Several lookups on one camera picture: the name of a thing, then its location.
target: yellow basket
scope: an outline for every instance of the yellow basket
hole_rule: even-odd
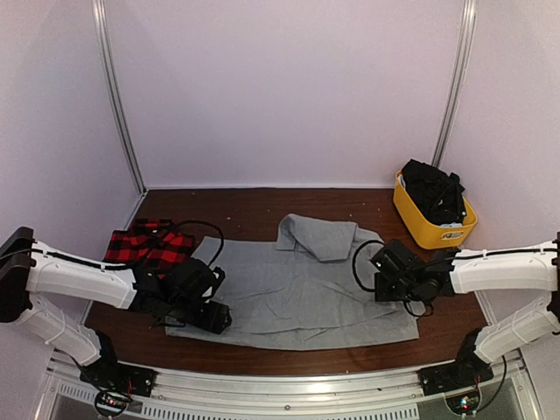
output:
[[[441,227],[429,223],[399,181],[401,172],[396,173],[393,202],[418,245],[424,249],[457,247],[471,233],[479,221],[471,205],[465,200],[466,216],[462,227]]]

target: white backdrop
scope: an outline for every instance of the white backdrop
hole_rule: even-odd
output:
[[[431,160],[462,5],[108,2],[146,185],[392,186]]]
[[[472,57],[443,169],[479,214],[467,245],[516,247],[560,230],[560,3],[479,2]],[[536,294],[488,293],[501,319]],[[547,419],[557,420],[560,339],[523,349]]]
[[[137,201],[89,0],[0,2],[0,243],[19,226],[100,258]],[[83,301],[57,299],[79,316]],[[52,348],[0,325],[0,417],[32,418]]]

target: gray fabric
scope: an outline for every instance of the gray fabric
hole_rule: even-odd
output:
[[[226,280],[214,300],[229,305],[233,324],[221,335],[167,327],[168,335],[283,350],[357,347],[418,338],[401,304],[376,303],[352,278],[351,255],[379,235],[352,222],[286,216],[274,242],[226,241],[216,265]],[[207,261],[219,240],[205,238],[194,257]],[[373,287],[366,247],[357,262]]]

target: dark wood surface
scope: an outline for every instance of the dark wood surface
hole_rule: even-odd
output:
[[[392,190],[180,190],[152,191],[138,217],[201,219],[222,227],[228,239],[274,241],[288,213],[330,221],[356,221],[383,240],[398,238],[421,257],[392,202]],[[215,235],[188,227],[199,240]],[[165,336],[150,316],[94,304],[87,325],[107,333],[123,361],[160,368],[239,375],[322,375],[367,372],[453,359],[465,334],[486,321],[473,294],[441,297],[435,314],[418,321],[420,339],[342,350],[288,352]]]

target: red and black plaid cloth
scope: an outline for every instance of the red and black plaid cloth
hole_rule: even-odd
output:
[[[116,230],[105,254],[106,263],[137,263],[168,270],[189,259],[194,237],[179,232],[171,219],[136,219],[129,230]]]

